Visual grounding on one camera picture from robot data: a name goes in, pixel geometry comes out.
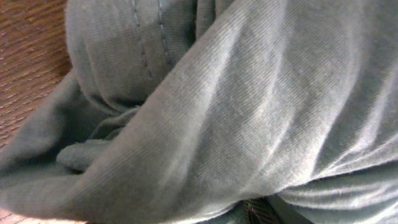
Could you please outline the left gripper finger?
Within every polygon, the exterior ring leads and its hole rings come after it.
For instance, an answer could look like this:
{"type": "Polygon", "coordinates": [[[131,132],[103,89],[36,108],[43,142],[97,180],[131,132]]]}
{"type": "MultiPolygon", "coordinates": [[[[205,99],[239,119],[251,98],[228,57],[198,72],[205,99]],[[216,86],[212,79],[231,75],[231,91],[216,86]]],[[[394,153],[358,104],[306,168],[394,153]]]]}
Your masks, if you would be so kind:
{"type": "Polygon", "coordinates": [[[247,224],[283,224],[265,198],[245,200],[244,210],[247,224]]]}

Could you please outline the light blue t-shirt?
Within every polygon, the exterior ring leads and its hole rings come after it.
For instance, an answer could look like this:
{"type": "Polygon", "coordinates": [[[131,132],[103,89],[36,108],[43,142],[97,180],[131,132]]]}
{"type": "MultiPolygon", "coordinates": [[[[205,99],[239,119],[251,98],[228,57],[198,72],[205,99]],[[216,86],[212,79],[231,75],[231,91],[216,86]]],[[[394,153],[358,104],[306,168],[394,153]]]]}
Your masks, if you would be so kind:
{"type": "Polygon", "coordinates": [[[72,69],[1,207],[94,223],[397,222],[396,1],[68,1],[72,69]]]}

